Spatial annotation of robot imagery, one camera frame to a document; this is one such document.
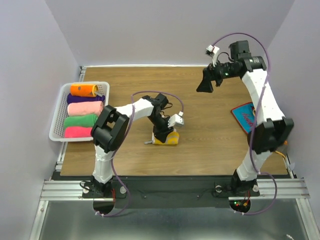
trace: metal floor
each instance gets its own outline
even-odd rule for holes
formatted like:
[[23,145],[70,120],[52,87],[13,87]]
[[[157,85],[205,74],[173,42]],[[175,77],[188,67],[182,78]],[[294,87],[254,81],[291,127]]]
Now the metal floor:
[[[252,211],[270,200],[252,200]],[[308,240],[295,199],[266,213],[241,216],[226,208],[129,209],[125,217],[96,216],[91,201],[51,201],[41,240]]]

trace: red towel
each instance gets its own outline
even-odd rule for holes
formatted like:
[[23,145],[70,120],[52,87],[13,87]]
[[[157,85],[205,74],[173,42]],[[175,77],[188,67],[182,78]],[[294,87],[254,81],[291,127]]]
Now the red towel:
[[69,126],[65,129],[65,138],[89,138],[91,137],[92,127]]

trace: white wall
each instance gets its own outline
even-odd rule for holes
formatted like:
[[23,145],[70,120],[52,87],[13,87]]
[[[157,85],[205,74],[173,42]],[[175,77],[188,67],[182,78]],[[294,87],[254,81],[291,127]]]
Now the white wall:
[[268,48],[270,85],[287,117],[294,120],[289,158],[305,177],[320,226],[320,1],[295,0]]
[[0,239],[26,240],[60,149],[59,88],[79,67],[44,0],[1,1],[0,22]]
[[[245,32],[269,46],[294,0],[46,0],[80,65],[208,64]],[[228,47],[239,37],[220,44]],[[262,54],[252,43],[251,51]]]

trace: orange towel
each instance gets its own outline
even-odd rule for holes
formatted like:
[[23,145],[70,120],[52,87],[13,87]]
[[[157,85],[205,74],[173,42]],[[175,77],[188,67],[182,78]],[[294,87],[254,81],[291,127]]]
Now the orange towel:
[[69,116],[84,116],[89,114],[99,116],[103,109],[104,104],[102,101],[84,101],[70,103],[67,111]]
[[70,93],[72,96],[80,97],[92,97],[94,98],[98,92],[98,86],[95,84],[80,84],[74,83],[70,87]]

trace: purple towel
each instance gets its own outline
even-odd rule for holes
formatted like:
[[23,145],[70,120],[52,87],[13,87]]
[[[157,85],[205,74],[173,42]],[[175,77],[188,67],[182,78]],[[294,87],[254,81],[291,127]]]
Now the purple towel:
[[101,101],[101,102],[105,102],[106,97],[103,96],[95,96],[95,97],[87,97],[87,96],[72,96],[71,93],[69,93],[66,102],[68,104],[71,103],[82,103],[82,102],[96,102],[96,101]]

